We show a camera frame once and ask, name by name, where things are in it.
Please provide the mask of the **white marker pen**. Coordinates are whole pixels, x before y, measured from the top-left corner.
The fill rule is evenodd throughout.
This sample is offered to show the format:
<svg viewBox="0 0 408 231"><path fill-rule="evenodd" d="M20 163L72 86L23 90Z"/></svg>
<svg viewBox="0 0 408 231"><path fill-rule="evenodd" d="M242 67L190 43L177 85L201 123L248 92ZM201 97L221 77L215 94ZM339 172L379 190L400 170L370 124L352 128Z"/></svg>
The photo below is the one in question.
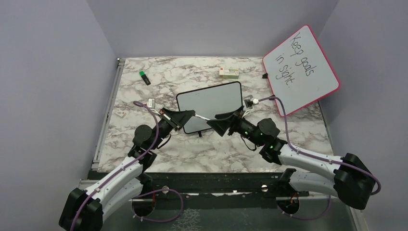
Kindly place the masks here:
<svg viewBox="0 0 408 231"><path fill-rule="evenodd" d="M210 120L209 118L206 118L206 117L198 115L198 114L194 114L194 117L197 117L197 118L202 119L204 121L209 121Z"/></svg>

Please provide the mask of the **black framed small whiteboard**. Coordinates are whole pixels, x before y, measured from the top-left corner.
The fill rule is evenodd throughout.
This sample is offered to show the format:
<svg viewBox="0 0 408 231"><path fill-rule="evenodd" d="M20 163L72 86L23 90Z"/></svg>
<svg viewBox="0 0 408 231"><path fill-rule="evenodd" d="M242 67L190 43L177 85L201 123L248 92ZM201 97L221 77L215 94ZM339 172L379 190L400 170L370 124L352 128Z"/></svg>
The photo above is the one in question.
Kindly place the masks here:
<svg viewBox="0 0 408 231"><path fill-rule="evenodd" d="M194 110L208 119L242 106L242 85L238 81L185 91L176 95L180 111Z"/></svg>

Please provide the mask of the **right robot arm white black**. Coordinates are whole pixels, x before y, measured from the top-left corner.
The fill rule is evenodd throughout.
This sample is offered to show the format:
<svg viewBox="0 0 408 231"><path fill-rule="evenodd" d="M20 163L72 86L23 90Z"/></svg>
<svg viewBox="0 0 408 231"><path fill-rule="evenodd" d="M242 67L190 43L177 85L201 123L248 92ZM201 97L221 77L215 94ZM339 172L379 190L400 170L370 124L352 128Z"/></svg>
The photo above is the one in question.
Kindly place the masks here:
<svg viewBox="0 0 408 231"><path fill-rule="evenodd" d="M260 155L269 163L298 167L278 182L278 191L285 196L293 192L312 191L339 198L344 204L359 210L366 208L376 181L365 164L355 154L330 156L291 145L278 138L280 130L270 118L256 125L243 116L242 108L218 114L207 125L223 136L238 133L261 147Z"/></svg>

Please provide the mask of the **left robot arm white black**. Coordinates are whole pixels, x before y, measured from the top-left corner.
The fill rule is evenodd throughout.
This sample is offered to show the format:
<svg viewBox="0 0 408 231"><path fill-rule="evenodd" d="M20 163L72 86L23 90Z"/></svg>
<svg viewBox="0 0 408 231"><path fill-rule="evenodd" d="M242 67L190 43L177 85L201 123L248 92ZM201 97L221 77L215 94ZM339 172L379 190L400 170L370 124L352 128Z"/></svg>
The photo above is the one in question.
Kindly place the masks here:
<svg viewBox="0 0 408 231"><path fill-rule="evenodd" d="M194 110L171 111L162 108L155 125L135 129L133 147L114 170L95 184L73 189L64 205L59 226L66 231L99 231L104 222L134 197L151 193L151 178L145 174L156 158L153 150L171 131L180 130L195 116Z"/></svg>

